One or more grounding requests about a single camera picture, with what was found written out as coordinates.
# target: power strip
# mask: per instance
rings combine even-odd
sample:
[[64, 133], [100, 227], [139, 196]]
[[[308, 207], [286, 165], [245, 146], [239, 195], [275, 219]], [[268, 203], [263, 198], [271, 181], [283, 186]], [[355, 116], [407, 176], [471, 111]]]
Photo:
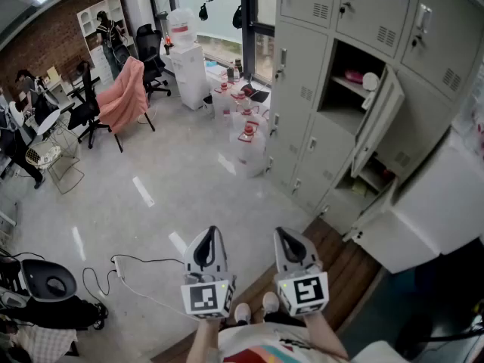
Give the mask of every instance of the power strip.
[[124, 281], [124, 269], [121, 267], [121, 259], [118, 256], [115, 256], [113, 258], [113, 261], [114, 266], [116, 266], [116, 273], [118, 274], [118, 277]]

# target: locker shelf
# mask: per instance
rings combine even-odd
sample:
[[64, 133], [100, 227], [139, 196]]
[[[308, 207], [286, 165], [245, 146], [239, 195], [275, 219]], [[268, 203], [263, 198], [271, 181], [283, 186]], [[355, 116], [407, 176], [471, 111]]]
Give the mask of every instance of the locker shelf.
[[351, 90], [353, 93], [356, 93], [360, 97], [366, 98], [369, 94], [369, 92], [363, 89], [363, 85], [360, 85], [355, 82], [351, 82], [350, 80], [346, 79], [344, 76], [332, 76], [331, 80], [336, 83], [339, 83], [341, 86], [346, 87], [347, 89]]

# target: person in black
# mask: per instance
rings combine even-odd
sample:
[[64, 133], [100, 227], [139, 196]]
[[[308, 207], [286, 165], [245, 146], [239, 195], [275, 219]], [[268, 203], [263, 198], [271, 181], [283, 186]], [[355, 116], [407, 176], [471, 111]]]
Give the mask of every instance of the person in black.
[[25, 160], [27, 146], [22, 139], [17, 124], [12, 120], [7, 104], [0, 105], [0, 148], [7, 156], [11, 157], [14, 163], [21, 166], [34, 178], [36, 181], [35, 189], [42, 185], [45, 180], [42, 173]]
[[113, 79], [116, 79], [119, 75], [119, 67], [116, 58], [114, 57], [113, 50], [123, 44], [121, 41], [122, 30], [116, 25], [116, 23], [114, 23], [114, 21], [107, 18], [106, 12], [104, 11], [99, 11], [96, 19], [101, 22], [96, 29], [98, 43], [102, 43], [103, 52], [109, 63]]

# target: pink object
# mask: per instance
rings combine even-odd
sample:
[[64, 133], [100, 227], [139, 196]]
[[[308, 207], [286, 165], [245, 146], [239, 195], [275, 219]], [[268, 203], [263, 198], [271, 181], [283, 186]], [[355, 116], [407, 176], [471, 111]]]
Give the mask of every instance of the pink object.
[[359, 73], [358, 71], [346, 70], [345, 78], [351, 82], [359, 83], [360, 85], [363, 83], [363, 74]]
[[113, 133], [145, 114], [148, 109], [143, 86], [144, 65], [129, 57], [114, 84], [97, 96], [99, 119], [109, 125]]

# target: chair seat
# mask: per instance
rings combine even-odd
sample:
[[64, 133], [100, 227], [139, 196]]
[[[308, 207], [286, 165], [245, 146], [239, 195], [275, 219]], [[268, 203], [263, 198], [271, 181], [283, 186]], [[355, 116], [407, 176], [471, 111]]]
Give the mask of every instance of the chair seat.
[[70, 111], [70, 120], [68, 129], [72, 130], [79, 125], [86, 124], [90, 119], [94, 119], [99, 115], [99, 108], [93, 104], [80, 104]]

